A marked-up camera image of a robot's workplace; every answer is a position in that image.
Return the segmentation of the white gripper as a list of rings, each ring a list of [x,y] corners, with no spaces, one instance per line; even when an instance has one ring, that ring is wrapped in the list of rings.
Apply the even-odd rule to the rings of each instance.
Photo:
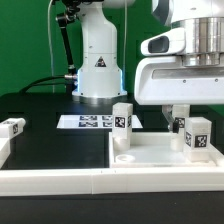
[[[224,65],[184,67],[179,56],[145,58],[136,69],[134,97],[140,105],[163,105],[168,130],[179,132],[175,104],[224,104]]]

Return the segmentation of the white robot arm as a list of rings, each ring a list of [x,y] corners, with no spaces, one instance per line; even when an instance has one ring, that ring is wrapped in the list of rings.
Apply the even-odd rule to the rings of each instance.
[[[62,0],[67,24],[79,20],[83,32],[83,65],[69,73],[78,81],[73,95],[97,102],[123,96],[117,66],[117,32],[104,7],[135,0]],[[141,43],[134,97],[141,105],[224,104],[224,0],[152,0],[152,14],[169,31]]]

